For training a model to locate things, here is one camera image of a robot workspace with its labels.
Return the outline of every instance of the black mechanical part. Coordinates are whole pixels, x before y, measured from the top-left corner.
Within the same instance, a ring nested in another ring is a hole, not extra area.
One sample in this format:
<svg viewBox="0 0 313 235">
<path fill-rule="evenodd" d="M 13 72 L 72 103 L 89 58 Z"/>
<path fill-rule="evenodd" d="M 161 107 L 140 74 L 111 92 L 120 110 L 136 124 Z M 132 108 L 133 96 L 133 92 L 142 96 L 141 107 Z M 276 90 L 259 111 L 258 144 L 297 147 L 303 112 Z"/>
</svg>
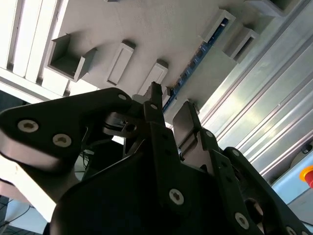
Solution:
<svg viewBox="0 0 313 235">
<path fill-rule="evenodd" d="M 0 153 L 28 172 L 67 175 L 87 147 L 90 164 L 102 166 L 58 200 L 46 234 L 309 234 L 237 149 L 218 147 L 189 102 L 174 119 L 174 137 L 161 96 L 153 83 L 143 104 L 105 89 L 0 114 Z M 39 128 L 21 132 L 24 119 Z M 69 147 L 54 144 L 59 133 Z M 112 135 L 125 137 L 121 156 Z"/>
</svg>

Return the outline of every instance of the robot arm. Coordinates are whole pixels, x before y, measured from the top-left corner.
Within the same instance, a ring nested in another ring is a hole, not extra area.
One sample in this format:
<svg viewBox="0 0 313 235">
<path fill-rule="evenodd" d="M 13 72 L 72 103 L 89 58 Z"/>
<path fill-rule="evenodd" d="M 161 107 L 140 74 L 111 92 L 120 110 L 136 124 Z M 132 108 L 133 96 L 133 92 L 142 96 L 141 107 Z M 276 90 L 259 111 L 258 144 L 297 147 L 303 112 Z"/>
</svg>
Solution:
<svg viewBox="0 0 313 235">
<path fill-rule="evenodd" d="M 160 85 L 146 97 L 110 88 L 0 114 L 0 178 L 44 216 L 48 234 L 310 234 L 237 149 L 218 147 L 191 103 L 174 136 Z M 121 156 L 113 136 L 125 138 Z M 78 182 L 74 163 L 96 146 L 116 162 Z"/>
</svg>

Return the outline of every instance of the red emergency button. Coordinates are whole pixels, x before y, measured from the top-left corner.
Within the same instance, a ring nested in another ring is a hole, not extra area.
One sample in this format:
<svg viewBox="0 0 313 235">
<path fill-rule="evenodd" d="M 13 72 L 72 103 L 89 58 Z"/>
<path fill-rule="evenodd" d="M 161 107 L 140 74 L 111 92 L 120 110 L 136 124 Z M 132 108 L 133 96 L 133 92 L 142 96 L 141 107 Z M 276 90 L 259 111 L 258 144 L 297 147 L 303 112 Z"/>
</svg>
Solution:
<svg viewBox="0 0 313 235">
<path fill-rule="evenodd" d="M 301 171 L 300 179 L 304 182 L 307 182 L 310 188 L 313 188 L 313 165 Z"/>
</svg>

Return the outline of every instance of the black cable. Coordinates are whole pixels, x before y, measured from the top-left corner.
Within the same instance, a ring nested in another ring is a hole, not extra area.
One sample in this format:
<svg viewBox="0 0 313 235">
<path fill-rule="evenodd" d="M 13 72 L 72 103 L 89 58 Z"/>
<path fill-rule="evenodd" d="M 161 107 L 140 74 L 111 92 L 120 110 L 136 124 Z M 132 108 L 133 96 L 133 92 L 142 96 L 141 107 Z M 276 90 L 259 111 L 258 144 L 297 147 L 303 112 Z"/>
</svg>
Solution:
<svg viewBox="0 0 313 235">
<path fill-rule="evenodd" d="M 10 229 L 10 228 L 7 228 L 7 229 L 10 230 L 10 232 L 13 232 L 11 235 L 13 235 L 13 234 L 19 235 L 19 232 L 21 232 L 21 231 L 24 230 L 24 229 L 21 229 L 21 230 L 19 230 L 19 231 L 14 231 L 14 230 L 12 230 L 12 229 Z"/>
<path fill-rule="evenodd" d="M 7 225 L 7 224 L 9 224 L 9 223 L 11 223 L 11 222 L 17 220 L 18 218 L 22 217 L 23 215 L 25 215 L 25 214 L 29 211 L 29 209 L 30 209 L 30 205 L 29 205 L 28 209 L 27 209 L 23 214 L 19 215 L 19 216 L 16 217 L 15 219 L 12 219 L 12 220 L 7 221 L 6 223 L 2 224 L 2 225 L 0 226 L 0 228 L 2 228 L 3 226 L 5 226 L 5 225 Z"/>
</svg>

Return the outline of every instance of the blue strip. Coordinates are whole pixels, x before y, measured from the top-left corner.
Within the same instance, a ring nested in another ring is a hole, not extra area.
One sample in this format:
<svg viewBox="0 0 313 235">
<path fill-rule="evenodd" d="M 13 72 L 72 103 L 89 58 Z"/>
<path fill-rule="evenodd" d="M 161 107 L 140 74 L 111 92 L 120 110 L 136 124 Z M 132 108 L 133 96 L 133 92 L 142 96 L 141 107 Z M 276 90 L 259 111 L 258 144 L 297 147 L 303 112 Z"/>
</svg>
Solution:
<svg viewBox="0 0 313 235">
<path fill-rule="evenodd" d="M 203 42 L 192 58 L 192 60 L 189 62 L 187 68 L 185 71 L 180 75 L 179 80 L 177 81 L 176 85 L 171 89 L 171 97 L 166 102 L 166 104 L 163 107 L 163 113 L 168 109 L 168 107 L 171 105 L 171 103 L 176 98 L 178 92 L 181 90 L 183 85 L 187 82 L 187 80 L 190 78 L 190 76 L 194 73 L 194 71 L 197 69 L 201 61 L 204 59 L 205 55 L 209 52 L 213 44 L 216 42 L 218 37 L 221 35 L 223 30 L 225 29 L 226 25 L 228 24 L 228 19 L 224 18 L 220 26 L 216 29 L 213 36 L 210 38 L 210 40 L 206 43 Z"/>
</svg>

